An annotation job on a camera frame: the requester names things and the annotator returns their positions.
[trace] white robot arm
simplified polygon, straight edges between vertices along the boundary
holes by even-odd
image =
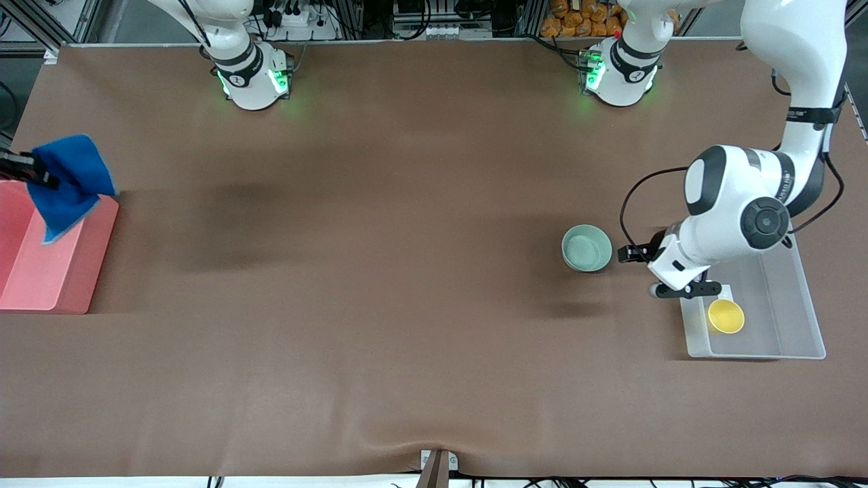
[[[780,149],[704,151],[685,176],[690,216],[643,249],[621,249],[621,261],[646,261],[664,291],[678,291],[714,264],[763,253],[784,239],[790,217],[810,207],[823,186],[820,151],[828,151],[838,120],[846,58],[844,12],[845,0],[746,0],[741,31],[747,47],[792,91]]]
[[[593,73],[582,74],[586,90],[616,107],[639,102],[651,89],[657,62],[674,33],[674,22],[668,12],[704,7],[719,1],[618,0],[629,21],[620,37],[609,37],[590,48],[601,53],[602,67]]]
[[[289,93],[286,53],[253,42],[244,21],[253,0],[149,0],[174,17],[204,46],[223,90],[242,109],[264,109]]]

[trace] clear plastic tray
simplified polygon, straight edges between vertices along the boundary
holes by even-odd
[[[729,285],[745,312],[734,334],[708,331],[708,306],[717,297],[681,299],[687,353],[695,358],[823,359],[825,346],[808,291],[795,238],[758,256],[708,270],[708,279]]]

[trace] blue towel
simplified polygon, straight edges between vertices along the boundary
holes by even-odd
[[[57,190],[27,183],[30,198],[45,220],[44,244],[51,244],[66,234],[99,203],[98,195],[117,195],[109,169],[84,134],[63,137],[34,148],[45,167],[60,179]]]

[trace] red box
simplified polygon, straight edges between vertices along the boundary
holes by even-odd
[[[0,313],[86,313],[118,204],[100,202],[53,244],[25,183],[0,182]]]

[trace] green bowl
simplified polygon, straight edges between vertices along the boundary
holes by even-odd
[[[590,225],[575,226],[563,235],[563,260],[576,271],[599,271],[612,259],[612,241]]]

